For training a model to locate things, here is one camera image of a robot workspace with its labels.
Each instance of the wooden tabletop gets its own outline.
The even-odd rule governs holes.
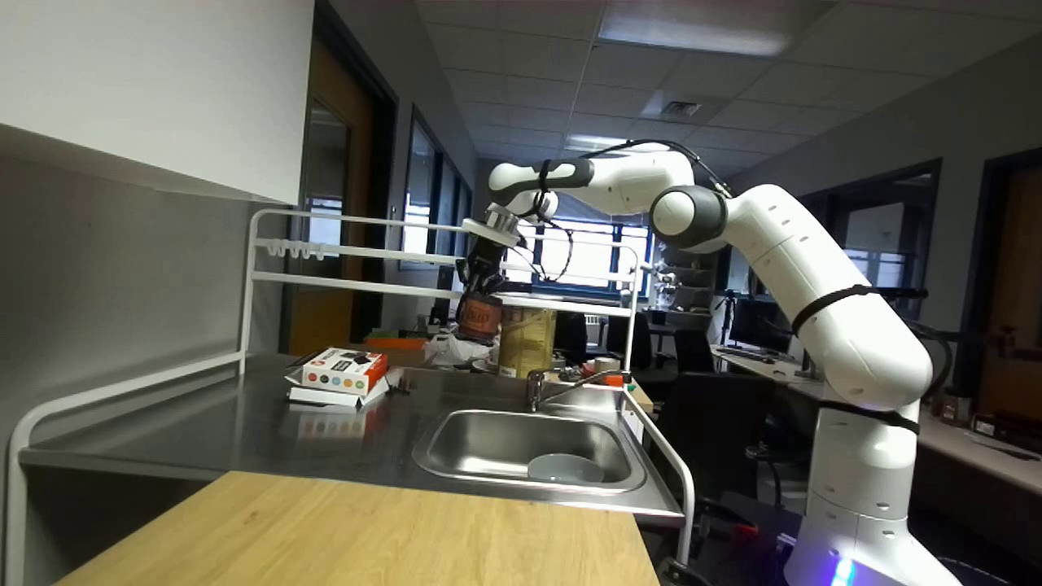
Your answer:
[[[632,514],[228,472],[63,583],[640,586]]]

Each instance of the desk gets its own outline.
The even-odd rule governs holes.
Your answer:
[[[1012,583],[1042,575],[1042,460],[922,416],[913,510],[938,555],[983,557]]]
[[[228,472],[63,583],[657,580],[632,514]]]
[[[1042,460],[1029,449],[922,416],[919,443],[1042,498]]]

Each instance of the cable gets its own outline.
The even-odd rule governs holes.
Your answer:
[[[534,260],[534,250],[526,250],[526,242],[524,242],[524,246],[513,246],[513,250],[524,250],[526,253],[526,260],[532,260],[532,266],[534,266],[534,275],[542,276],[542,279],[547,279],[547,283],[561,283],[564,279],[564,275],[569,269],[569,263],[572,263],[572,230],[569,229],[561,229],[561,225],[554,225],[554,220],[547,220],[551,229],[558,229],[558,230],[564,230],[564,239],[567,239],[567,258],[564,258],[564,266],[561,266],[561,275],[558,276],[551,276],[547,275],[547,266],[544,263],[537,263]]]
[[[922,343],[938,343],[938,352],[941,352],[941,369],[936,361],[936,382],[927,385],[927,391],[922,393],[922,402],[936,396],[945,382],[950,377],[950,369],[954,369],[954,352],[950,352],[950,332],[941,332],[941,330],[930,330],[930,324],[913,324],[913,332],[922,339]]]
[[[622,139],[622,142],[612,142],[605,149],[594,149],[594,154],[586,154],[580,161],[594,161],[594,157],[615,154],[615,149],[632,149],[632,148],[640,148],[640,142],[661,142],[661,148],[681,154],[691,162],[693,175],[708,175],[708,181],[712,185],[716,194],[733,200],[733,192],[719,181],[712,166],[702,157],[696,157],[693,149],[687,149],[683,142],[678,142],[678,139]]]
[[[551,161],[544,161],[542,162],[542,192],[534,194],[534,206],[532,206],[532,211],[526,216],[534,216],[537,220],[544,220],[544,225],[551,225],[551,229],[558,229],[558,230],[564,230],[564,239],[567,239],[567,258],[564,258],[564,266],[561,266],[561,275],[551,279],[551,276],[544,276],[547,283],[561,283],[564,279],[564,275],[572,266],[572,246],[576,246],[576,239],[572,239],[572,230],[569,229],[561,229],[551,216],[547,216],[547,173],[551,173]]]
[[[544,269],[544,263],[534,260],[534,250],[526,250],[526,239],[518,234],[518,242],[520,242],[520,244],[510,246],[510,253],[524,253],[524,258],[526,258],[526,266],[532,266],[526,275],[542,275],[542,276],[544,276],[547,269]]]

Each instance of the robotic arm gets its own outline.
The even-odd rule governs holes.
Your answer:
[[[904,527],[927,352],[795,194],[754,185],[733,200],[716,179],[712,190],[693,185],[696,166],[668,142],[544,166],[500,162],[487,175],[493,220],[475,229],[481,253],[497,263],[518,217],[554,216],[554,190],[605,216],[648,211],[652,230],[678,246],[733,244],[831,391],[788,583],[957,583]]]

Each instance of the shelf unit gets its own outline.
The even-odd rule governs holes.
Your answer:
[[[354,293],[382,293],[382,297],[421,297],[421,298],[460,298],[460,290],[440,290],[440,285],[421,285],[421,283],[379,283],[379,279],[350,279],[350,276],[310,276],[310,275],[285,275],[285,269],[265,269],[257,266],[261,253],[275,258],[364,258],[364,260],[398,260],[398,263],[425,263],[425,266],[456,266],[460,258],[449,253],[411,253],[411,250],[389,250],[389,246],[364,246],[364,244],[313,244],[300,239],[265,239],[261,220],[338,220],[345,230],[350,229],[383,229],[383,230],[408,230],[408,229],[422,229],[429,234],[470,234],[460,225],[417,225],[417,220],[395,220],[395,217],[364,217],[364,216],[327,216],[327,211],[291,211],[291,208],[261,208],[250,217],[250,234],[249,234],[249,269],[243,269],[243,302],[242,302],[242,375],[243,361],[250,354],[250,316],[254,316],[254,285],[257,283],[282,283],[282,285],[327,285],[327,290],[354,290]],[[640,269],[635,275],[600,275],[605,279],[618,279],[630,285],[630,302],[601,307],[601,302],[586,302],[586,298],[561,298],[561,297],[544,297],[544,293],[497,293],[505,307],[520,307],[520,310],[554,310],[554,313],[584,313],[584,316],[622,316],[630,321],[625,330],[625,359],[622,369],[632,372],[632,346],[635,346],[635,313],[637,313],[637,283]]]

